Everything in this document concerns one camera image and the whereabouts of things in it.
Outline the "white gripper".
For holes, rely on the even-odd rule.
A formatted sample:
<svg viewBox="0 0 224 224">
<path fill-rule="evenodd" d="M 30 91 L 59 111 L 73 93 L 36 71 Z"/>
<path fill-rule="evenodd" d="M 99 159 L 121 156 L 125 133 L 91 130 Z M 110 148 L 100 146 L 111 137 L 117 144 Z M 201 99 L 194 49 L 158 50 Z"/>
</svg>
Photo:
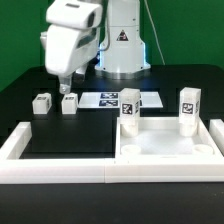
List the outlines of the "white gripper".
<svg viewBox="0 0 224 224">
<path fill-rule="evenodd" d="M 49 74 L 59 78 L 59 91 L 69 94 L 71 75 L 91 61 L 98 51 L 99 30 L 97 28 L 78 30 L 50 25 L 40 35 L 45 49 L 45 67 Z"/>
</svg>

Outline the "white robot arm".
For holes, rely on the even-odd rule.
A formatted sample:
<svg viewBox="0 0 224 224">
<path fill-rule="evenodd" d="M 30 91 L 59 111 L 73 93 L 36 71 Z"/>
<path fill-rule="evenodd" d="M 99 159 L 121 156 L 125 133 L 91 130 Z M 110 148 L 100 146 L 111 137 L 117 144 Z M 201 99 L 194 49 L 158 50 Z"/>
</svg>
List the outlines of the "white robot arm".
<svg viewBox="0 0 224 224">
<path fill-rule="evenodd" d="M 45 67 L 58 77 L 62 94 L 94 58 L 96 73 L 111 79 L 134 79 L 151 68 L 140 37 L 140 0 L 55 0 L 46 21 L 40 35 Z"/>
</svg>

